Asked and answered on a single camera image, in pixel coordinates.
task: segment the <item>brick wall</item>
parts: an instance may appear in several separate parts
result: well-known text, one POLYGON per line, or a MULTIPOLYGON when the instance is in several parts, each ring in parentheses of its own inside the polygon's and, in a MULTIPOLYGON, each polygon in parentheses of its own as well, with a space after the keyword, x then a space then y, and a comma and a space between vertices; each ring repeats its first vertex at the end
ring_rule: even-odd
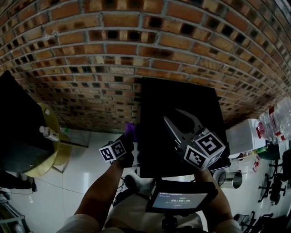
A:
POLYGON ((138 122, 143 76, 215 88, 229 126, 290 94, 290 6, 280 0, 0 3, 1 73, 63 126, 138 122))

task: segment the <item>black monitor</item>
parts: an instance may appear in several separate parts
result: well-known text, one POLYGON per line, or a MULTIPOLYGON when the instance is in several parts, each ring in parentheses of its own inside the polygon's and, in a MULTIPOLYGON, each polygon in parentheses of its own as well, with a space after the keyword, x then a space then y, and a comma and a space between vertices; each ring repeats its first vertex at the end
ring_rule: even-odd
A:
POLYGON ((217 194, 212 182, 159 180, 153 188, 146 211, 186 216, 202 210, 217 194))
POLYGON ((216 170, 230 166, 225 126, 213 88, 191 83, 142 78, 140 144, 138 161, 140 177, 175 177, 193 174, 193 166, 181 160, 175 141, 165 124, 167 116, 183 133, 190 132, 194 122, 175 109, 196 116, 203 127, 215 132, 226 146, 220 159, 209 167, 216 170))
POLYGON ((0 170, 26 172, 48 158, 54 147, 43 137, 41 107, 5 71, 0 76, 0 170))

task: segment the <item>display screen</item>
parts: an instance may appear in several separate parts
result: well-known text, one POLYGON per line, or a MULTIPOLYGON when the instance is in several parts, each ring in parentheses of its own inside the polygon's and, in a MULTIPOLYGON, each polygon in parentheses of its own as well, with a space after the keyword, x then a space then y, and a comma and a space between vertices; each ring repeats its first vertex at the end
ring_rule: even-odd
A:
POLYGON ((159 192, 153 208, 195 209, 207 196, 207 193, 166 193, 159 192))

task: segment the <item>black panel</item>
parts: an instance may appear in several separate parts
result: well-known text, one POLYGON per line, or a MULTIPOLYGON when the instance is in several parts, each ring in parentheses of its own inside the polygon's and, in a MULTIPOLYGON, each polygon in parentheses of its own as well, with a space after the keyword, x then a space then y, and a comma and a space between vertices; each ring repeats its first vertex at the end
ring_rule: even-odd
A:
POLYGON ((171 177, 193 173, 193 167, 180 159, 174 148, 163 116, 182 132, 190 132, 194 123, 175 109, 196 116, 204 127, 215 132, 226 146, 221 158, 210 169, 229 166, 229 147, 225 126, 213 88, 194 84, 142 78, 141 144, 139 162, 141 177, 171 177))
POLYGON ((0 170, 25 172, 42 163, 54 149, 39 132, 45 126, 41 107, 9 71, 0 77, 0 107, 0 170))

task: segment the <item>gold round table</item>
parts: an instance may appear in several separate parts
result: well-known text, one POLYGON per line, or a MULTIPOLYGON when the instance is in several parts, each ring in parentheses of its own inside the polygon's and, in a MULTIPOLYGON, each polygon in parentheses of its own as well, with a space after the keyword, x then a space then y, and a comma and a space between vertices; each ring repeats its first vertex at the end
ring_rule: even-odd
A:
POLYGON ((59 134, 60 139, 57 142, 53 142, 54 153, 52 155, 50 155, 38 166, 25 172, 25 175, 29 177, 41 177, 45 175, 50 169, 54 169, 57 172, 63 173, 54 165, 61 166, 65 164, 70 158, 72 147, 88 148, 88 146, 71 143, 69 137, 60 131, 60 125, 54 111, 47 104, 38 104, 41 107, 46 126, 56 131, 59 134))

